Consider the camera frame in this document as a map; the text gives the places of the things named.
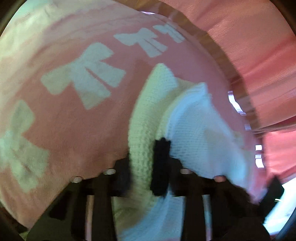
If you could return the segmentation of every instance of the screw head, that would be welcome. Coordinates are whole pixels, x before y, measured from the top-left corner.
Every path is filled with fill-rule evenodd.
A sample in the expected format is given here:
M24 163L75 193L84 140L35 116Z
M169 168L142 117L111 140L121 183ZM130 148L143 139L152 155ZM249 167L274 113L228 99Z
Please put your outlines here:
M107 170L104 171L105 175L113 175L115 173L116 173L116 170L113 169L113 168L110 168L110 169L107 169Z
M226 181L226 178L225 178L225 176L215 176L214 177L214 180L217 183L222 183L222 182L225 182Z
M186 175L186 174L191 174L192 171L190 171L190 170L187 169L187 168L182 168L182 169L180 170L180 173Z
M80 183L83 180L82 177L72 177L71 182L72 183Z

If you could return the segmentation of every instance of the white knit cloth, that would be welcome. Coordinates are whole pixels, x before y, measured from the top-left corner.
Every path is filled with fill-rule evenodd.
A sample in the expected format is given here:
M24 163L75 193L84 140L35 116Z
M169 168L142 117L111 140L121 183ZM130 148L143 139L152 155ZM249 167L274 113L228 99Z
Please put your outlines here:
M155 69L169 71L164 65L159 65ZM180 159L184 167L198 175L206 178L226 175L232 183L242 187L247 186L248 167L244 153L235 143L233 131L211 104L206 84L200 83L188 88L187 82L176 78L166 79L166 82L170 82L169 86L172 88L182 91L175 98L169 98L169 105L162 105L165 109L161 105L154 106L158 113L154 115L160 117L157 121L158 128L153 127L155 139L165 137L171 140L170 155ZM157 86L161 80L153 80L153 83L156 85L154 90L158 89L156 94L162 87L163 92L166 92L164 85ZM181 88L181 85L186 85L187 88ZM147 89L144 89L139 96L139 103L142 97L153 96L153 93L147 95L145 90ZM181 197L173 197L171 192L165 198L158 198L156 204L140 222L118 234L119 239L123 241L179 239L183 222L183 200Z

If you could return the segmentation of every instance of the pink fabric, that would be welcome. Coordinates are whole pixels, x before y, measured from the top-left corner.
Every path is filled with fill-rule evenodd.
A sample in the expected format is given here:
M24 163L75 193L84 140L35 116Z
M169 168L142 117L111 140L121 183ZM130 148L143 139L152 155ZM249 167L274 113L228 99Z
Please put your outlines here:
M15 108L22 100L35 117L17 141L25 138L25 142L48 153L45 170L37 175L40 160L32 159L32 153L26 149L20 154L21 145L7 150L9 143L0 142L6 145L8 154L14 155L10 159L0 156L0 199L20 223L32 227L72 176L97 176L126 156L129 118L145 80L157 63L166 64L181 79L206 82L215 107L229 126L244 137L246 151L254 156L254 137L245 131L245 119L229 103L225 77L214 60L201 46L187 40L178 43L169 34L153 28L164 24L109 0L83 6L79 6L79 1L65 0L31 13L5 30L0 39L5 46L0 52L0 141L11 138L9 130ZM128 46L114 38L115 34L133 34L141 28L154 32L155 40L167 49L149 57L139 44ZM77 93L79 86L72 82L60 93L50 93L41 82L44 75L75 61L98 42L113 52L102 62L126 72L117 87L104 83L111 95L86 109ZM93 58L87 61L96 62L95 54ZM103 83L91 70L87 71ZM59 83L64 78L65 75L56 75ZM22 125L26 126L27 119L23 116ZM22 154L34 162L22 163ZM36 181L37 185L24 190L22 181Z
M269 0L161 1L221 46L244 79L259 128L296 115L296 37Z
M296 173L296 131L275 131L264 138L268 175L276 174L288 181Z

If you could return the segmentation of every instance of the pink fleece blanket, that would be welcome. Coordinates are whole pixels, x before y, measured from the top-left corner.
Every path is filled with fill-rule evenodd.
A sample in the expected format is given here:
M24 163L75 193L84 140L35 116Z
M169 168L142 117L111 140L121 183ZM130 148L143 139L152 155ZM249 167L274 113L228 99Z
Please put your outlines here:
M27 227L72 176L126 156L130 115L157 63L207 83L254 161L221 70L170 23L111 0L63 0L10 23L0 46L0 201Z

